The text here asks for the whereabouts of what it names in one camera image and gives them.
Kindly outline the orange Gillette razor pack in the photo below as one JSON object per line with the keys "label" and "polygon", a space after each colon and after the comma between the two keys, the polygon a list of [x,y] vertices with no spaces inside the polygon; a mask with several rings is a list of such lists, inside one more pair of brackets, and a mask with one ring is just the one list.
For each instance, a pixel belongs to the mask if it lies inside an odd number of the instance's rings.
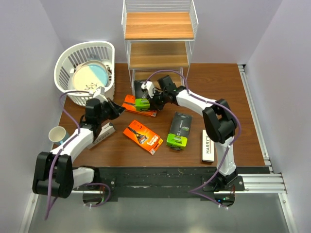
{"label": "orange Gillette razor pack", "polygon": [[133,120],[129,126],[124,129],[123,134],[151,155],[154,155],[163,143],[163,139],[158,134],[137,120]]}
{"label": "orange Gillette razor pack", "polygon": [[122,106],[126,109],[126,111],[143,115],[143,116],[149,116],[149,117],[156,117],[157,111],[150,110],[150,111],[138,111],[135,106],[135,97],[132,95],[126,95],[124,102]]}

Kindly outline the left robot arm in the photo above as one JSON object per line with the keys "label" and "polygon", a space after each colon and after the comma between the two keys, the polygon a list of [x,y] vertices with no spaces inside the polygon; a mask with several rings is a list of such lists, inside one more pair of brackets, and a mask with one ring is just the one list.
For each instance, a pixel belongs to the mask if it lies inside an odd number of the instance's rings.
{"label": "left robot arm", "polygon": [[94,167],[74,169],[73,161],[102,131],[102,123],[118,118],[125,108],[110,99],[90,99],[79,127],[63,144],[50,152],[41,152],[35,164],[32,191],[35,194],[67,198],[73,189],[84,185],[89,190],[100,187],[101,179]]}

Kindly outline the green black razor box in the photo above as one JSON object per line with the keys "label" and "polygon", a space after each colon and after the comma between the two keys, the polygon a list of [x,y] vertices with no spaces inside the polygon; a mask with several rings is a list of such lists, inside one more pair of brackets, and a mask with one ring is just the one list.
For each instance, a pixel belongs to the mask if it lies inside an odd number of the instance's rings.
{"label": "green black razor box", "polygon": [[141,89],[143,83],[144,80],[134,81],[135,107],[137,111],[146,112],[150,111],[150,103],[147,99],[148,92]]}
{"label": "green black razor box", "polygon": [[192,116],[180,112],[175,112],[171,127],[167,136],[166,145],[172,150],[184,150],[192,123]]}

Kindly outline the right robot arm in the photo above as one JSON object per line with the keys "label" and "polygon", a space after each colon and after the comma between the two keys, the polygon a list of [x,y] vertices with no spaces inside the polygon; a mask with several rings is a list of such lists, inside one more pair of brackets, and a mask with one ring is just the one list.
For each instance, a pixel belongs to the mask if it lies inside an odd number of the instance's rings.
{"label": "right robot arm", "polygon": [[204,98],[190,91],[187,85],[177,87],[168,75],[159,79],[158,84],[159,90],[149,80],[141,85],[141,89],[147,92],[147,99],[151,106],[161,110],[165,104],[173,103],[198,113],[203,117],[209,139],[214,142],[217,155],[216,171],[205,184],[191,192],[203,188],[208,183],[227,191],[238,176],[233,144],[238,138],[235,136],[236,129],[241,129],[241,124],[231,111],[228,102],[224,99]]}

